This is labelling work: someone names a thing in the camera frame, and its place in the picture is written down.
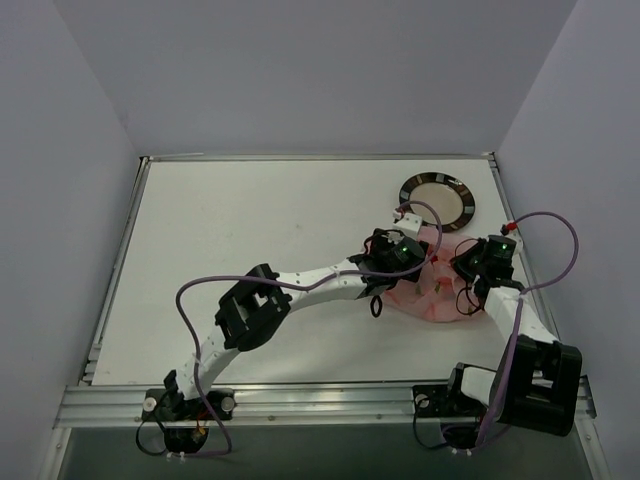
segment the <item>white table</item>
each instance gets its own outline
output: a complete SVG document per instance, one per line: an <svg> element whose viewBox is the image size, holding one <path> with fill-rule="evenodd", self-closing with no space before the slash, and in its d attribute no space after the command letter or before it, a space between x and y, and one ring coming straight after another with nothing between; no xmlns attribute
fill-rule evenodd
<svg viewBox="0 0 640 480"><path fill-rule="evenodd" d="M301 271L357 253L389 225L401 185L437 171L477 205L461 233L496 233L505 212L486 160L153 163L102 342L94 385L158 384L193 352L174 305L186 281L244 274L259 263ZM515 262L515 278L524 280ZM185 308L200 336L232 284L199 286ZM486 317L433 324L368 300L289 316L263 347L240 355L221 383L444 379L457 362L495 368L504 342Z"/></svg>

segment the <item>plate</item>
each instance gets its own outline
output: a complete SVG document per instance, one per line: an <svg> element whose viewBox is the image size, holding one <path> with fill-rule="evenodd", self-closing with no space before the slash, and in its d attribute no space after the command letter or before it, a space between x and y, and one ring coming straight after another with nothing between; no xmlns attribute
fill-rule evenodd
<svg viewBox="0 0 640 480"><path fill-rule="evenodd" d="M411 177L400 189L400 203L407 200L420 200L431 205L440 216L444 233L460 230L476 212L471 190L446 173L427 172ZM410 205L409 210L422 217L423 225L435 226L435 219L426 208Z"/></svg>

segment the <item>wall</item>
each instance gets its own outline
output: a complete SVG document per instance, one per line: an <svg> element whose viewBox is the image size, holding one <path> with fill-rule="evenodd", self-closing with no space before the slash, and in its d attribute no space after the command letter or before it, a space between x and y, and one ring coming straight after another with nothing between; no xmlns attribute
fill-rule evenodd
<svg viewBox="0 0 640 480"><path fill-rule="evenodd" d="M582 349L616 479L640 469L638 18L633 0L580 0L499 149L516 214L562 212L580 234L575 271L549 295L563 339ZM547 278L567 261L569 238L531 222L524 233Z"/></svg>
<svg viewBox="0 0 640 480"><path fill-rule="evenodd" d="M22 479L77 382L137 162L50 2L2 2L0 72L0 477Z"/></svg>
<svg viewBox="0 0 640 480"><path fill-rule="evenodd" d="M575 0L57 0L141 153L495 150Z"/></svg>

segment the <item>pink cloth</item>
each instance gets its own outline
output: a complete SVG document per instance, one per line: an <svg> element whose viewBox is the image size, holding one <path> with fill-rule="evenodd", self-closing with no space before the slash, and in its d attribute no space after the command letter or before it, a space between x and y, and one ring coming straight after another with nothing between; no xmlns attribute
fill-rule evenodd
<svg viewBox="0 0 640 480"><path fill-rule="evenodd" d="M438 231L435 228L420 229L418 240L429 243L428 253L431 253L437 239ZM477 316L478 314L471 317L461 315L456 309L456 297L465 287L465 282L454 272L450 264L458 245L459 255L474 243L470 237L445 233L436 260L424 266L418 283L400 280L395 288L382 294L382 301L385 305L430 322L453 322ZM473 303L478 304L472 292L469 292L469 297ZM466 313L473 311L475 307L470 305L467 296L462 293L458 299L458 308Z"/></svg>

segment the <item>metal frame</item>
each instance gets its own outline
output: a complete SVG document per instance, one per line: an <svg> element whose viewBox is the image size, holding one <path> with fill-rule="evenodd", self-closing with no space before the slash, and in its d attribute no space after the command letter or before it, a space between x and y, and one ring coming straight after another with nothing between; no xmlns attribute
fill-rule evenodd
<svg viewBox="0 0 640 480"><path fill-rule="evenodd" d="M62 459L73 428L135 427L140 422L141 405L146 390L152 386L87 386L93 378L99 358L102 337L108 323L120 273L126 258L135 220L140 208L149 170L154 162L200 161L333 161L333 160L389 160L389 159L478 159L488 161L500 194L505 212L513 214L506 198L500 173L492 153L482 155L205 155L183 154L161 157L145 157L136 179L127 225L114 265L104 306L96 328L87 368L78 387L68 387L60 405L51 446L43 463L40 478L57 478ZM521 255L525 274L529 281L535 275L524 251ZM543 294L533 292L533 299L541 320L557 336L553 315L544 301ZM219 387L233 388L237 406L234 409L234 426L258 425L339 425L371 423L409 423L412 420L413 396L411 387L443 383L443 381L398 381L340 384L243 384ZM583 378L576 410L576 429L594 478L608 479L609 471L598 441L593 419L595 407L588 380ZM423 422L438 422L426 419Z"/></svg>

